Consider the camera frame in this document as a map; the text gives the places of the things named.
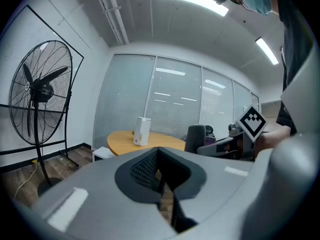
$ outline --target floor fan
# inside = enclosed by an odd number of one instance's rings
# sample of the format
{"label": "floor fan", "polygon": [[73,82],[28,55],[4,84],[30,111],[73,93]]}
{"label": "floor fan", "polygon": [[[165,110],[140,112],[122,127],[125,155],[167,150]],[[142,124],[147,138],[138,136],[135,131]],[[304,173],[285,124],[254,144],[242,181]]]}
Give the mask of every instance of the floor fan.
{"label": "floor fan", "polygon": [[9,113],[17,134],[36,146],[45,180],[38,196],[60,181],[49,178],[40,145],[57,130],[66,109],[72,80],[72,56],[60,41],[45,41],[34,47],[20,62],[9,92]]}

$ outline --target fan base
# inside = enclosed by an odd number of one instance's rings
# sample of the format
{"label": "fan base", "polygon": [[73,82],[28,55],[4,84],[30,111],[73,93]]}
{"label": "fan base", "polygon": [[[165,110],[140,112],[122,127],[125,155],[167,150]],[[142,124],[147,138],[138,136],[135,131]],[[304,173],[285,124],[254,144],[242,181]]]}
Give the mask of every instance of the fan base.
{"label": "fan base", "polygon": [[52,186],[58,184],[62,179],[60,178],[49,178],[51,185],[48,184],[46,180],[42,181],[38,186],[38,196],[42,196],[48,189],[50,189]]}

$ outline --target black shirt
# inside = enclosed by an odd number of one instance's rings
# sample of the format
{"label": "black shirt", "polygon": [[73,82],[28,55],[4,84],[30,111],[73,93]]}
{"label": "black shirt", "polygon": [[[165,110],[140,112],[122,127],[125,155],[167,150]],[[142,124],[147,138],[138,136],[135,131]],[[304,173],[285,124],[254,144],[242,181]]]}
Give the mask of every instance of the black shirt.
{"label": "black shirt", "polygon": [[[313,38],[306,20],[292,1],[277,0],[277,2],[279,18],[284,25],[284,91],[308,57],[313,45]],[[282,102],[276,122],[282,126],[290,127],[291,135],[297,132]]]}

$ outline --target round table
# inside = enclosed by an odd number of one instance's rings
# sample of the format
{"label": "round table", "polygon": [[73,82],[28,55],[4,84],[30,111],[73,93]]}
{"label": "round table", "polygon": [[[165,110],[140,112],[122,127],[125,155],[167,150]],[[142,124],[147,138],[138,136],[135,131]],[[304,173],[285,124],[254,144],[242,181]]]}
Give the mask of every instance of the round table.
{"label": "round table", "polygon": [[132,130],[115,131],[108,136],[106,142],[111,152],[116,156],[154,147],[174,148],[184,151],[186,144],[181,139],[161,133],[150,132],[148,145],[138,146],[134,144],[134,135],[132,134]]}

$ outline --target baseboard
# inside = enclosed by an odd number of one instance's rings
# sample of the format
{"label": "baseboard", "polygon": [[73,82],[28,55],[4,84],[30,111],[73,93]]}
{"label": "baseboard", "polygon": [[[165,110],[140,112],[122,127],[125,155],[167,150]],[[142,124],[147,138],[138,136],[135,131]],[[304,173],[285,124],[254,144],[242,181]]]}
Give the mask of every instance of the baseboard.
{"label": "baseboard", "polygon": [[[76,150],[76,149],[81,148],[81,147],[86,147],[86,148],[91,150],[91,146],[89,144],[81,143],[81,144],[78,144],[78,145],[75,145],[75,146],[68,147],[67,151],[69,152],[69,151]],[[53,153],[44,155],[42,157],[42,159],[43,160],[47,160],[47,159],[56,157],[58,155],[60,155],[60,151],[59,150],[55,151]],[[16,170],[16,169],[20,169],[22,167],[33,165],[34,163],[32,161],[35,160],[35,159],[36,158],[33,158],[33,159],[26,160],[26,161],[17,162],[17,163],[13,163],[13,164],[9,164],[9,165],[0,167],[0,174],[7,173],[7,172],[10,172],[10,171],[13,171],[13,170]]]}

